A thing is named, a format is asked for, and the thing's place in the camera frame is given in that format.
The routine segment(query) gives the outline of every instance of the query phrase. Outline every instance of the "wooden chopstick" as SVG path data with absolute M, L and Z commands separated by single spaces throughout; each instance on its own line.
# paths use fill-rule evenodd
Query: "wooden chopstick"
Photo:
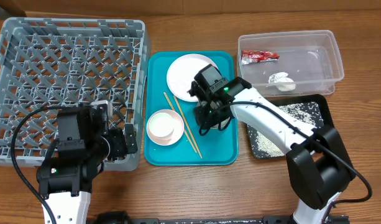
M 189 124 L 188 124 L 188 122 L 186 121 L 185 115 L 183 114 L 182 109 L 180 108 L 178 99 L 177 99 L 177 97 L 176 97 L 175 95 L 173 96 L 173 99 L 174 99 L 175 102 L 177 103 L 177 106 L 178 106 L 178 108 L 179 108 L 180 114 L 182 114 L 182 118 L 183 118 L 183 120 L 184 120 L 184 122 L 185 122 L 185 124 L 186 124 L 186 127 L 188 127 L 189 134 L 190 134 L 190 136 L 191 136 L 191 138 L 192 138 L 192 140 L 193 140 L 193 142 L 194 142 L 194 144 L 195 144 L 195 146 L 196 146 L 196 149 L 197 149 L 198 154 L 200 155 L 200 158 L 203 158 L 203 156 L 201 155 L 200 149 L 199 149 L 198 146 L 197 146 L 197 142 L 196 142 L 196 140 L 195 140 L 195 137 L 193 136 L 193 133 L 191 132 L 191 129 L 190 129 L 190 127 L 189 127 Z
M 172 105 L 172 103 L 171 103 L 171 101 L 170 101 L 170 99 L 169 99 L 167 93 L 164 92 L 164 96 L 165 96 L 165 98 L 167 99 L 168 104 L 171 106 L 171 109 L 172 109 L 173 111 L 175 111 L 175 108 L 173 107 L 173 105 Z M 185 135 L 186 135 L 186 138 L 188 138 L 188 140 L 189 140 L 189 142 L 190 142 L 190 144 L 191 144 L 191 147 L 193 148 L 193 150 L 195 151 L 195 153 L 197 153 L 197 150 L 196 150 L 195 146 L 193 145 L 193 142 L 191 141 L 191 139 L 190 139 L 190 137 L 189 137 L 188 132 L 186 131 L 186 129 L 185 129 Z

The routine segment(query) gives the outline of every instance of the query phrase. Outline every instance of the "wooden table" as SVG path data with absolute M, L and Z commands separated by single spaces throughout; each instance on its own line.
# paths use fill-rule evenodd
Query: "wooden table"
M 240 35 L 329 29 L 338 42 L 345 79 L 327 101 L 353 165 L 374 196 L 342 204 L 334 215 L 352 223 L 381 223 L 381 11 L 223 14 L 138 17 L 147 26 L 152 52 L 225 50 L 233 57 Z M 94 180 L 88 218 L 126 210 L 132 218 L 236 218 L 289 215 L 298 203 L 285 160 L 258 161 L 239 124 L 240 153 L 224 167 L 155 167 L 142 156 L 134 172 L 105 172 Z M 35 169 L 23 169 L 37 186 Z M 341 198 L 366 194 L 353 181 Z M 43 223 L 41 204 L 12 167 L 0 167 L 0 223 Z

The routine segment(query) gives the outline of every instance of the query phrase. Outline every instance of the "clear plastic bin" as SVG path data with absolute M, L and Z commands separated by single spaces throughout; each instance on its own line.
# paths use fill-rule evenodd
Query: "clear plastic bin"
M 276 52 L 280 58 L 275 62 L 243 65 L 243 50 Z M 237 57 L 238 75 L 263 96 L 328 95 L 334 92 L 334 84 L 344 78 L 341 54 L 330 30 L 242 35 Z M 294 90 L 277 88 L 288 83 L 268 83 L 269 77 L 278 72 L 288 73 L 288 78 L 294 81 L 291 84 L 296 85 Z

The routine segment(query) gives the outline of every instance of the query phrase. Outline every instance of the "blue tray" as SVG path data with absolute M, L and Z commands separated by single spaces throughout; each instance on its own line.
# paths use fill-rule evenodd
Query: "blue tray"
M 223 77 L 229 80 L 234 78 L 233 59 L 226 52 L 159 52 L 153 55 L 149 60 L 149 72 L 147 74 L 146 123 L 154 112 L 162 109 L 171 109 L 164 97 L 164 92 L 167 92 L 172 105 L 179 113 L 173 95 L 168 89 L 167 72 L 173 61 L 186 54 L 205 55 L 215 62 Z M 183 100 L 178 101 L 203 155 L 203 159 L 194 152 L 185 135 L 171 146 L 159 146 L 152 142 L 145 132 L 144 153 L 146 160 L 156 166 L 232 164 L 239 155 L 237 121 L 233 119 L 229 127 L 224 131 L 212 129 L 206 136 L 200 136 L 198 134 L 199 126 L 196 124 L 195 116 L 193 115 L 193 108 L 197 103 L 190 103 Z

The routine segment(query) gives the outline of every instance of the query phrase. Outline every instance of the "red snack wrapper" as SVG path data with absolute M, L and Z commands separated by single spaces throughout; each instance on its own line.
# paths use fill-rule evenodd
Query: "red snack wrapper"
M 241 63 L 247 65 L 249 63 L 256 62 L 274 62 L 277 61 L 280 56 L 276 52 L 271 53 L 261 50 L 243 50 L 241 52 Z

